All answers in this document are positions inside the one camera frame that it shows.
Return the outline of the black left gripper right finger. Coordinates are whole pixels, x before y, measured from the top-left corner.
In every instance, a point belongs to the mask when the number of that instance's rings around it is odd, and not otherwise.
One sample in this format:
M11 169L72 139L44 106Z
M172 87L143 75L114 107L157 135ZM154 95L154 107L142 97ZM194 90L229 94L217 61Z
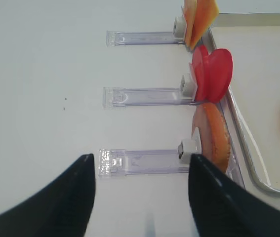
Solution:
M280 211L240 187L203 155L191 155L188 197L201 237L280 237Z

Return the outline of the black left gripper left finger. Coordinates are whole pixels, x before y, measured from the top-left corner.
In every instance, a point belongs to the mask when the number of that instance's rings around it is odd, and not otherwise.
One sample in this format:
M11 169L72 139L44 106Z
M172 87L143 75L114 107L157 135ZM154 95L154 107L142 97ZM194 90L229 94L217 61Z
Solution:
M94 156L82 155L38 193L0 214L0 237L82 237L95 193Z

